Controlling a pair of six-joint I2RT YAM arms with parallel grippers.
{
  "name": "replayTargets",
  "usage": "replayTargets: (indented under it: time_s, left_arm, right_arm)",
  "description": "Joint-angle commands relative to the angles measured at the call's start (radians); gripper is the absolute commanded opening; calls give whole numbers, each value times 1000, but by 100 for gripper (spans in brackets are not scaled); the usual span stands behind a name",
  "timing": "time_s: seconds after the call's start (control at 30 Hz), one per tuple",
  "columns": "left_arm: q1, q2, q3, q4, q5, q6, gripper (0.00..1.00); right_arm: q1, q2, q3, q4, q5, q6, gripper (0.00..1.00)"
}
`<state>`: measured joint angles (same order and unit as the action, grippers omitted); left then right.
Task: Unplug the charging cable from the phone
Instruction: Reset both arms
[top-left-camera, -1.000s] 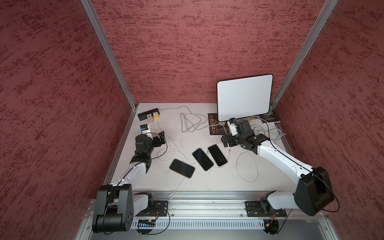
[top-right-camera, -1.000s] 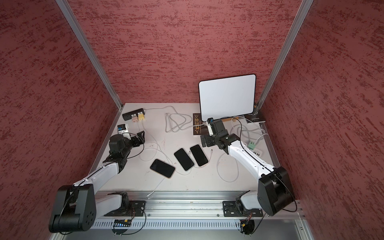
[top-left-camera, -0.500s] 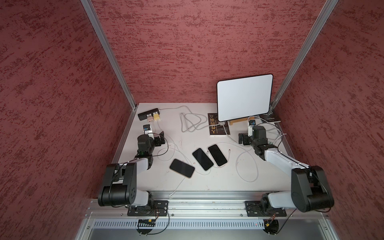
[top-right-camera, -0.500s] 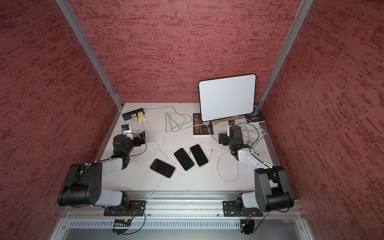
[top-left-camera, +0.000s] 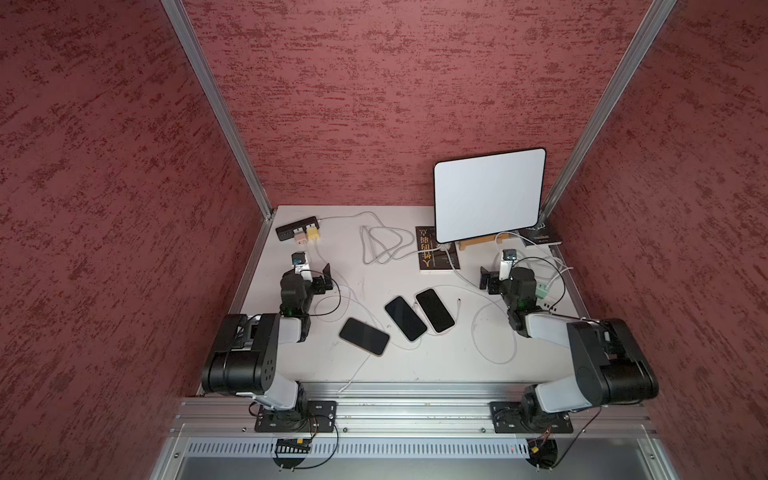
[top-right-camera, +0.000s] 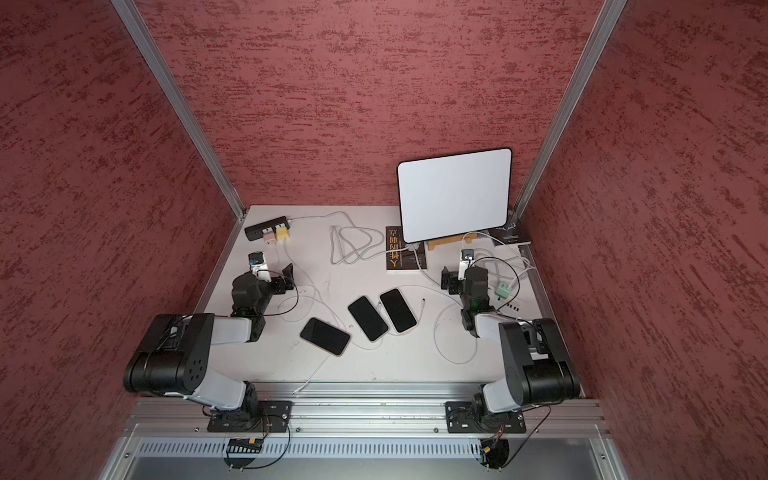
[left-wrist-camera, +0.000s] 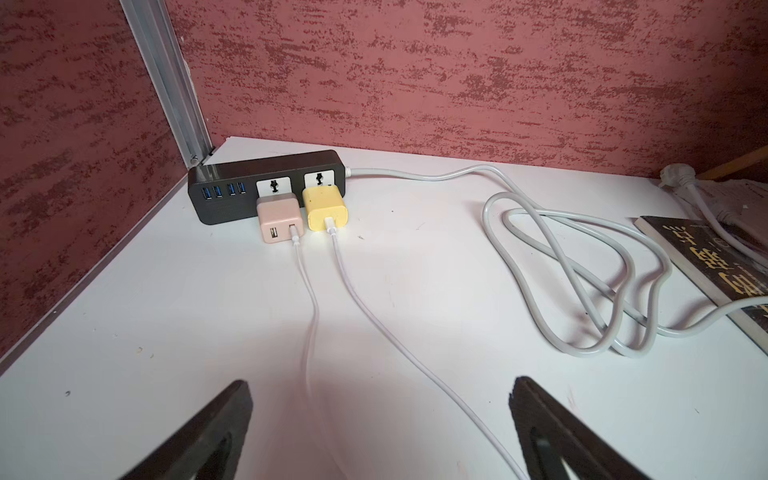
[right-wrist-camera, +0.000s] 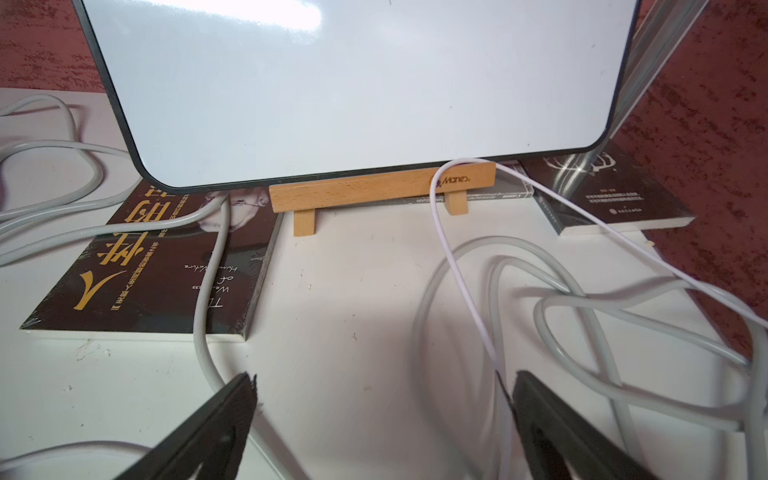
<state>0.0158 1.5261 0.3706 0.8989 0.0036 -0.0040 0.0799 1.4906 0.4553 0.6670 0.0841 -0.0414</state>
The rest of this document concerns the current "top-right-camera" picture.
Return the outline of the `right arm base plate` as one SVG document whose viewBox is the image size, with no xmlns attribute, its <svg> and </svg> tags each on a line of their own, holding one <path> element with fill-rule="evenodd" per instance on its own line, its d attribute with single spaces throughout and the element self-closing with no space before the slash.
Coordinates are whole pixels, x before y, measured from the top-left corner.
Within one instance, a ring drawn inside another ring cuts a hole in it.
<svg viewBox="0 0 768 480">
<path fill-rule="evenodd" d="M 473 402 L 444 404 L 447 430 L 451 434 L 518 434 L 527 431 L 520 411 L 488 413 Z"/>
</svg>

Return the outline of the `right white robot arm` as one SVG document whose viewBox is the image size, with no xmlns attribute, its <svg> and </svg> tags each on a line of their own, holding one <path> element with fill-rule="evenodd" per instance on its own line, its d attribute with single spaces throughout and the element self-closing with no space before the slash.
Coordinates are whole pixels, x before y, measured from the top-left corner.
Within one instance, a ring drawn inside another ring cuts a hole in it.
<svg viewBox="0 0 768 480">
<path fill-rule="evenodd" d="M 440 287 L 458 297 L 463 329 L 500 347 L 503 376 L 484 384 L 465 409 L 476 422 L 579 398 L 581 383 L 554 320 L 501 313 L 491 304 L 488 270 L 483 267 L 468 266 L 461 272 L 444 268 Z"/>
</svg>

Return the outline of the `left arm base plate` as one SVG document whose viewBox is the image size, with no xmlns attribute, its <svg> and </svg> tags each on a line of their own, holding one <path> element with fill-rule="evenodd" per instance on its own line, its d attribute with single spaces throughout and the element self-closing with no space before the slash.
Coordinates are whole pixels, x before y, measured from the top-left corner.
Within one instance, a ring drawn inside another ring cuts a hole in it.
<svg viewBox="0 0 768 480">
<path fill-rule="evenodd" d="M 236 410 L 209 415 L 210 433 L 286 433 L 294 404 L 291 401 L 259 401 Z"/>
</svg>

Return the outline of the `pink case phone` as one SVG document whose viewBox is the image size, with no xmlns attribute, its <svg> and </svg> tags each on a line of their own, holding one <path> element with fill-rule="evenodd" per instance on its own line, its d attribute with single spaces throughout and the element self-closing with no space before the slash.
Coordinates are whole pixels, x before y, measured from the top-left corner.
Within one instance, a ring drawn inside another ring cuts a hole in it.
<svg viewBox="0 0 768 480">
<path fill-rule="evenodd" d="M 375 342 L 389 331 L 389 326 L 366 296 L 353 301 L 347 309 L 369 341 Z"/>
</svg>

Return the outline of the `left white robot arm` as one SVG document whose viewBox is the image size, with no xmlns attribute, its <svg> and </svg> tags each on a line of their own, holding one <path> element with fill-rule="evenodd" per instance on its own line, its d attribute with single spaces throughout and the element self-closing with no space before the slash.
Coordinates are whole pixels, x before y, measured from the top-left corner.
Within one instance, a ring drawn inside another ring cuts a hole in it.
<svg viewBox="0 0 768 480">
<path fill-rule="evenodd" d="M 248 432 L 264 427 L 268 416 L 254 386 L 211 367 L 209 357 L 215 345 L 260 339 L 271 299 L 295 288 L 292 264 L 268 273 L 266 278 L 253 270 L 234 279 L 230 316 L 156 316 L 126 366 L 124 389 L 199 404 L 209 418 L 210 432 Z"/>
</svg>

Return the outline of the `gold edged black phone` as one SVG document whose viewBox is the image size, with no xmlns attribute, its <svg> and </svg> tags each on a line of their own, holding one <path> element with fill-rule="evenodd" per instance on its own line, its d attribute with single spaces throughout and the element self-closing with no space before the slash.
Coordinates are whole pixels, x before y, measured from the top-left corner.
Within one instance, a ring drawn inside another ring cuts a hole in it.
<svg viewBox="0 0 768 480">
<path fill-rule="evenodd" d="M 315 317 L 305 324 L 300 338 L 334 356 L 342 355 L 351 340 L 347 332 Z"/>
</svg>

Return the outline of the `blue case phone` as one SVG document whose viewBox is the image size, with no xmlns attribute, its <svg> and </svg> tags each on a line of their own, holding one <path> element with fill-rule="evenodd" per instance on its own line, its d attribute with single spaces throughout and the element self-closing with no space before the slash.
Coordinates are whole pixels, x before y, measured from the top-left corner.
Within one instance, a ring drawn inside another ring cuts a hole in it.
<svg viewBox="0 0 768 480">
<path fill-rule="evenodd" d="M 417 325 L 417 319 L 399 289 L 395 288 L 382 293 L 380 301 L 398 334 Z"/>
</svg>

